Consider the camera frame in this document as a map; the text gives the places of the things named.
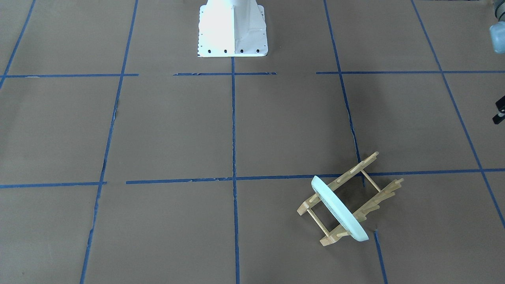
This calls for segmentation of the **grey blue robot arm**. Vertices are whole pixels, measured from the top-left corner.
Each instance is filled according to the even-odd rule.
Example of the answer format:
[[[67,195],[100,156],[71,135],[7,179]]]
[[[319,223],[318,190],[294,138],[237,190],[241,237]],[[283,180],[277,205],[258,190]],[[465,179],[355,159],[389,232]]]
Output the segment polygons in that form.
[[[494,52],[497,54],[505,53],[505,1],[493,0],[494,16],[497,23],[489,29],[490,38]]]

